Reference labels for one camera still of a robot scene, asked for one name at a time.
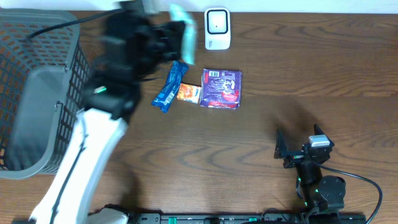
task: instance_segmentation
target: purple package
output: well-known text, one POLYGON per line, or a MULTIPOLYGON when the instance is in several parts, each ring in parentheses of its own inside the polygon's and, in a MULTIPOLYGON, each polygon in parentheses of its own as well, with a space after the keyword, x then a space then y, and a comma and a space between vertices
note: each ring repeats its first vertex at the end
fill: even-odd
POLYGON ((200 106, 236 109, 241 101, 242 72, 203 69, 200 106))

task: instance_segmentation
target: blue wrapper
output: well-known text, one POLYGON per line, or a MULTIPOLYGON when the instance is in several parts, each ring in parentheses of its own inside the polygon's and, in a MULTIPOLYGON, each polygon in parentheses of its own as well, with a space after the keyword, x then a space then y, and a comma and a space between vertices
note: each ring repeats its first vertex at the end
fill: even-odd
POLYGON ((166 84, 162 91, 152 101, 152 105, 160 107, 163 113, 167 113, 170 105, 173 102, 174 96, 177 95, 180 89, 182 77, 188 71, 189 67, 186 63, 173 61, 173 66, 167 76, 166 84))

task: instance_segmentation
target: gray basket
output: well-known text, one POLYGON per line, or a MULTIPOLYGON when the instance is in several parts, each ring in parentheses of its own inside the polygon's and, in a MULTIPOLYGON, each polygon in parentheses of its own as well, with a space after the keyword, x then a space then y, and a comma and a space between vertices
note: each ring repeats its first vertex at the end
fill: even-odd
POLYGON ((79 25, 25 37, 75 19, 64 11, 0 10, 0 177, 59 168, 89 74, 79 25))

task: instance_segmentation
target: white wall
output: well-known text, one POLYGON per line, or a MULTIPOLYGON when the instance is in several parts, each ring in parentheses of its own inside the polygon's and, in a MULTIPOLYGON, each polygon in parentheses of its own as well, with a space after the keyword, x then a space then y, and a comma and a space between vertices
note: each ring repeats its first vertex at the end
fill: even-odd
MULTIPOLYGON (((118 0, 0 0, 0 7, 33 9, 110 10, 118 0)), ((177 3, 188 11, 223 6, 231 12, 333 12, 398 14, 398 0, 145 0, 168 11, 177 3)))

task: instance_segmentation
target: wood grain surface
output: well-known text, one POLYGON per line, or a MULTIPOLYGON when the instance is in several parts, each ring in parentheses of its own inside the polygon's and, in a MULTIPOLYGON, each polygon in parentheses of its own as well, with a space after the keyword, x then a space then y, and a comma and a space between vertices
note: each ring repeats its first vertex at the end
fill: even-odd
MULTIPOLYGON (((107 203, 167 213, 296 210, 303 207, 295 194, 296 171, 273 158, 276 130, 299 149, 318 123, 336 144, 325 165, 379 183, 384 201, 373 223, 398 223, 397 16, 233 13, 231 48, 224 51, 205 49, 203 14, 194 16, 196 65, 183 82, 200 85, 204 68, 240 70, 241 107, 218 110, 174 100, 163 114, 150 103, 165 81, 143 84, 143 99, 108 162, 92 210, 107 203)), ((81 25, 90 61, 103 53, 101 21, 81 25)), ((154 76, 165 76, 169 67, 154 76)), ((370 216, 377 190, 343 178, 344 212, 370 216)), ((0 180, 0 222, 28 217, 52 179, 0 180)))

